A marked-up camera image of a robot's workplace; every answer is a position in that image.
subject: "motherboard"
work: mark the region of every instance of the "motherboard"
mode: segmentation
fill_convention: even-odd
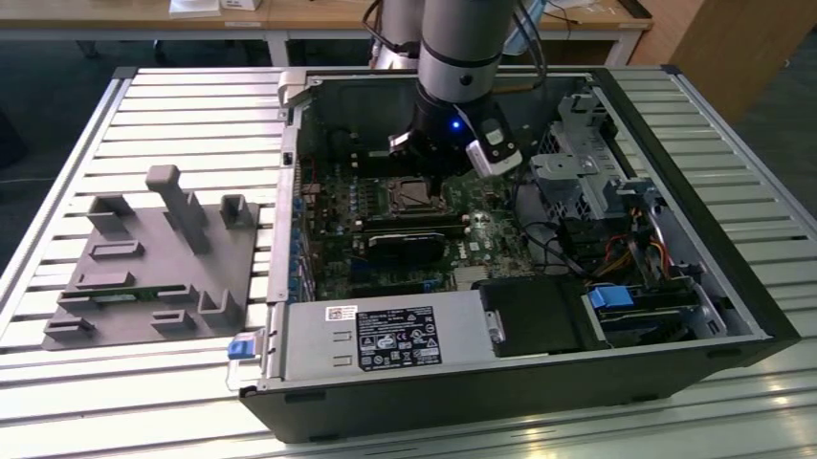
[[[533,260],[509,209],[512,180],[474,172],[440,197],[417,177],[359,177],[303,168],[306,231],[317,299],[470,290],[530,274]]]

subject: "electronic component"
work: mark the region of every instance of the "electronic component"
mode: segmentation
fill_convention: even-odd
[[[387,265],[421,265],[440,261],[446,252],[446,236],[438,232],[422,234],[390,234],[369,239],[366,249],[371,263]]]
[[[480,284],[482,307],[494,312],[506,339],[498,357],[606,349],[581,300],[584,285],[572,276],[490,279]]]
[[[389,181],[390,210],[393,215],[440,213],[445,205],[438,196],[429,196],[424,179],[397,179]]]
[[[488,269],[485,266],[465,266],[453,271],[454,282],[458,290],[472,290],[472,287],[481,280],[488,279]]]
[[[371,218],[359,222],[358,232],[363,234],[440,232],[450,238],[465,235],[466,223],[460,215],[428,215],[412,218]]]
[[[688,307],[700,303],[699,294],[693,288],[695,282],[689,277],[677,277],[657,283],[653,288],[632,286],[629,293],[633,298],[633,307],[654,310],[661,308]]]
[[[565,218],[560,223],[557,236],[566,256],[592,273],[604,262],[610,238],[626,230],[626,218],[594,221]]]
[[[353,288],[353,298],[375,298],[377,296],[416,295],[425,293],[426,286],[422,282],[409,284],[378,285],[374,287]]]

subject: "metal rail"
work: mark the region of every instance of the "metal rail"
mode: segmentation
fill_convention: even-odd
[[[92,226],[95,194],[161,205],[142,174],[175,163],[203,204],[243,193],[263,206],[249,329],[263,325],[282,125],[277,69],[143,69],[115,80],[0,281],[0,455],[378,458],[731,457],[815,453],[817,243],[813,220],[683,77],[614,71],[804,340],[669,400],[287,446],[225,386],[229,339],[64,352],[44,323]],[[622,148],[638,174],[646,169]],[[258,362],[239,370],[249,379]]]

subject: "cable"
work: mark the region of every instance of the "cable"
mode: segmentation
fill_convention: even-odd
[[[532,17],[532,14],[528,12],[528,9],[525,8],[525,4],[522,3],[522,0],[517,0],[517,6],[520,7],[520,9],[522,10],[522,15],[525,16],[525,20],[528,21],[528,24],[532,26],[532,29],[534,30],[534,36],[537,38],[537,51],[540,52],[540,64],[541,64],[541,72],[548,75],[548,60],[545,59],[545,51],[541,48],[541,35],[540,35],[540,26],[538,24],[534,22],[534,18]]]
[[[558,240],[560,240],[560,238],[557,236],[553,236],[550,239],[548,239],[545,241],[545,246],[550,247],[550,244],[553,242],[558,241]],[[542,270],[545,271],[545,273],[548,273],[548,268],[550,268],[552,266],[556,266],[556,267],[560,267],[560,268],[566,268],[568,267],[568,265],[564,264],[564,263],[550,263],[550,261],[548,261],[548,255],[549,255],[549,253],[548,253],[548,251],[545,251],[545,254],[544,254],[544,264],[542,264],[542,267],[541,267]]]
[[[667,251],[667,246],[664,246],[664,244],[661,244],[658,241],[652,241],[650,242],[650,246],[656,247],[658,250],[658,253],[661,255],[661,270],[664,271],[664,275],[667,277],[669,277],[669,254]]]
[[[581,266],[578,266],[578,263],[576,263],[564,253],[561,253],[560,251],[557,251],[556,249],[549,247],[548,244],[541,242],[540,239],[537,239],[532,235],[532,233],[528,231],[528,228],[532,227],[533,225],[546,225],[546,226],[550,226],[550,225],[553,225],[553,223],[550,223],[550,222],[532,222],[532,223],[529,223],[528,225],[525,225],[522,227],[522,232],[528,236],[528,239],[536,245],[538,245],[540,247],[544,248],[546,253],[550,253],[553,256],[556,256],[560,259],[560,261],[562,261],[562,263],[565,263],[565,266],[573,271],[573,273],[576,273],[576,275],[578,275],[580,277],[594,278],[594,276],[590,273],[588,273]]]
[[[525,24],[522,24],[522,20],[520,16],[514,13],[513,16],[513,25],[520,29],[520,33],[522,34],[522,38],[525,39],[525,43],[528,44],[528,54],[532,56],[532,60],[534,61],[534,65],[537,66],[537,75],[540,76],[540,84],[545,79],[544,74],[544,60],[541,59],[541,55],[537,54],[537,48],[534,47],[533,38],[528,34],[525,30]]]
[[[626,234],[620,234],[618,236],[613,236],[610,238],[606,245],[604,246],[604,261],[610,261],[610,255],[613,254],[610,253],[610,251],[613,250],[613,243],[620,239],[624,239],[625,237],[628,237]]]
[[[32,177],[30,179],[11,179],[11,180],[0,180],[0,185],[4,184],[24,184],[27,182],[54,182],[56,180],[56,177]]]
[[[383,3],[383,0],[374,0],[371,2],[371,5],[369,5],[369,8],[366,9],[366,12],[363,13],[363,27],[366,28],[366,30],[369,31],[369,33],[371,33],[371,36],[374,36],[377,38],[377,40],[383,44],[383,46],[389,49],[389,51],[392,51],[393,53],[398,54],[400,50],[397,45],[389,41],[386,39],[386,37],[383,36],[383,34],[381,34],[370,25],[369,25],[369,17],[371,16],[371,14],[374,13],[374,10],[381,8],[381,5]]]
[[[664,248],[656,242],[652,242],[649,247],[652,247],[652,248],[654,248],[657,250],[657,252],[658,252],[658,264],[660,264],[658,269],[661,270],[661,273],[664,274],[664,277],[669,277],[669,273],[667,271],[667,263],[664,261],[665,258],[667,258],[665,254],[664,254]]]
[[[568,38],[565,39],[565,41],[570,41],[570,35],[573,34],[573,27],[570,25],[576,24],[578,25],[580,22],[570,19],[568,17],[568,10],[565,10],[565,8],[562,8],[561,5],[557,5],[556,3],[553,3],[550,0],[545,0],[545,6],[548,6],[546,4],[553,5],[554,7],[557,7],[560,10],[562,10],[562,15],[564,17],[560,17],[554,14],[550,14],[549,12],[545,13],[545,15],[550,16],[550,17],[556,17],[557,19],[562,19],[565,21],[565,25],[568,26]],[[565,48],[562,48],[562,61],[565,61],[565,56],[568,54],[568,46]]]
[[[629,262],[632,261],[633,256],[632,253],[625,253],[613,263],[609,263],[606,266],[601,267],[600,270],[594,273],[597,277],[602,277],[605,274],[610,274],[614,271],[624,268]]]

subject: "black cable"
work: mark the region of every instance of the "black cable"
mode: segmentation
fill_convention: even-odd
[[[528,228],[532,227],[533,225],[545,225],[545,226],[548,226],[549,228],[553,229],[556,227],[556,224],[552,223],[552,222],[530,222],[525,226],[522,226],[522,224],[520,223],[520,217],[518,217],[518,215],[516,213],[516,202],[517,202],[517,199],[520,197],[520,188],[521,188],[521,181],[522,181],[522,173],[520,173],[520,171],[521,171],[521,167],[517,169],[517,177],[516,177],[516,180],[514,180],[513,193],[512,193],[512,197],[510,197],[510,210],[512,210],[512,213],[513,213],[513,220],[516,221],[516,224],[521,227],[522,233],[525,234],[525,236],[528,236],[529,240],[536,245],[542,247],[546,252],[553,254],[553,256],[556,256],[565,263],[565,265],[576,273],[576,275],[578,275],[580,277],[584,277],[584,278],[593,279],[594,276],[590,273],[588,273],[585,271],[585,269],[581,266],[578,266],[578,264],[564,253],[561,253],[561,252],[556,251],[554,249],[552,249],[550,247],[548,247],[546,244],[542,243],[540,241],[540,239],[537,239],[532,235],[532,233],[528,231]]]
[[[545,246],[550,247],[550,244],[553,244],[558,240],[560,240],[558,236],[553,236],[550,239],[548,239],[545,241]],[[548,268],[550,268],[552,266],[556,266],[556,267],[560,267],[560,268],[566,268],[568,267],[568,265],[564,264],[564,263],[550,263],[550,261],[548,261],[548,255],[549,255],[549,253],[546,251],[545,252],[545,263],[544,263],[544,266],[542,266],[542,269],[545,270],[545,273],[548,273]]]
[[[534,48],[532,36],[528,34],[528,31],[525,30],[525,25],[522,24],[522,21],[520,20],[520,16],[517,16],[514,13],[512,18],[513,18],[513,24],[520,29],[520,33],[522,33],[522,38],[525,39],[525,43],[528,44],[528,54],[532,55],[532,60],[534,61],[534,65],[537,66],[537,76],[540,77],[540,81],[537,81],[537,84],[534,84],[534,87],[533,87],[533,89],[537,89],[545,82],[545,78],[546,78],[545,70],[544,70],[545,69],[544,61],[540,60],[540,55],[537,55],[537,49]]]
[[[524,229],[526,230],[525,234],[528,235],[529,238],[536,239],[534,236],[532,235],[530,232],[528,232],[528,228],[532,227],[533,225],[544,225],[545,227],[548,227],[550,230],[554,230],[558,228],[557,225],[554,223],[550,222],[530,222],[528,225],[525,225]],[[545,241],[545,246],[550,247],[550,244],[553,243],[553,241],[556,241],[558,239],[558,236],[553,236],[550,239],[548,239]],[[548,266],[550,266],[550,262],[548,261],[548,255],[549,252],[544,251],[542,253],[542,268],[548,269]],[[564,266],[565,268],[568,267],[568,265],[564,264],[554,264],[553,266]]]
[[[374,16],[374,30],[383,33],[383,8],[378,8],[378,15]]]
[[[374,0],[371,2],[371,5],[369,5],[369,8],[366,9],[366,12],[363,13],[363,27],[366,28],[366,30],[369,31],[369,33],[371,33],[371,35],[377,38],[377,40],[383,44],[383,46],[393,52],[393,53],[400,53],[400,50],[396,46],[396,44],[389,41],[386,39],[386,37],[383,36],[383,34],[381,34],[377,30],[374,30],[371,28],[371,26],[369,25],[369,17],[371,16],[371,14],[374,13],[375,9],[381,8],[381,4],[383,3],[383,0]]]
[[[550,14],[549,12],[546,12],[545,14],[550,17],[556,17],[557,19],[562,19],[565,21],[565,24],[568,26],[568,39],[565,41],[570,41],[570,34],[573,33],[573,28],[572,28],[572,24],[578,24],[578,21],[570,19],[568,17],[568,10],[565,10],[565,8],[562,8],[561,5],[557,5],[556,3],[553,3],[550,0],[545,0],[545,3],[549,3],[550,5],[553,5],[554,7],[557,7],[560,10],[562,10],[562,16],[560,17],[554,14]]]
[[[545,51],[541,48],[540,26],[534,22],[534,18],[532,17],[532,14],[528,12],[528,9],[525,8],[525,4],[522,3],[522,0],[517,0],[516,3],[520,9],[522,10],[522,14],[525,15],[525,20],[528,21],[528,24],[532,26],[532,29],[534,30],[534,36],[537,38],[537,51],[540,52],[541,72],[545,75],[548,75],[548,60],[545,59]]]

